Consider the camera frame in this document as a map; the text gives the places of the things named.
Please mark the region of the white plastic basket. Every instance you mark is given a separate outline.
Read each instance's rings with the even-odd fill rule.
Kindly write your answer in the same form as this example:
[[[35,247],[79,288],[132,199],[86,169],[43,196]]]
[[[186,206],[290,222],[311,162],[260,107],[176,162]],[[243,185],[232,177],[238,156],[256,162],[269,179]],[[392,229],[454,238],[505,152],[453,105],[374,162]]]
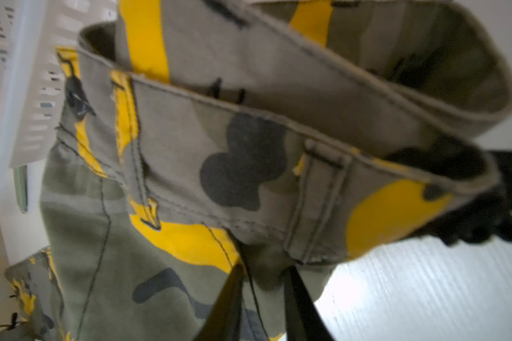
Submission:
[[[43,159],[55,139],[65,76],[58,45],[117,17],[116,1],[0,1],[0,179]]]

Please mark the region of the camouflage trousers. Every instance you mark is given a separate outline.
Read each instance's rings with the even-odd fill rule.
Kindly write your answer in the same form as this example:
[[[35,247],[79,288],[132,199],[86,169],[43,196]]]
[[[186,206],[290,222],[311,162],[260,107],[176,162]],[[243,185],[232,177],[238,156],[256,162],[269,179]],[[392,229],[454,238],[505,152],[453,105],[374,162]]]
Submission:
[[[0,340],[194,340],[242,264],[239,340],[284,277],[431,236],[512,242],[512,72],[452,1],[119,1],[58,46],[65,99]]]

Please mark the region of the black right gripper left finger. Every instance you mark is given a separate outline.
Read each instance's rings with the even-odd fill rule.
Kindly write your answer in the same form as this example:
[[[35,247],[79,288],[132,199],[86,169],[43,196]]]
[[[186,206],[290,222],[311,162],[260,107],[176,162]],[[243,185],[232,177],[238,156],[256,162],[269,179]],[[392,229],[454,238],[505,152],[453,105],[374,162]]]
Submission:
[[[243,312],[242,264],[236,264],[230,272],[213,308],[195,341],[238,341]]]

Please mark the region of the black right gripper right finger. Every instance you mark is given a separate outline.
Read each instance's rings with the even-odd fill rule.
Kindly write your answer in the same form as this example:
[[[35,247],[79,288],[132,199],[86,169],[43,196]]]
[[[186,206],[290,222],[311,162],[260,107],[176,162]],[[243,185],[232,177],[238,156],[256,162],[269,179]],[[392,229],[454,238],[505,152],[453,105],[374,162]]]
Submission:
[[[285,273],[284,312],[289,341],[334,341],[296,267]]]

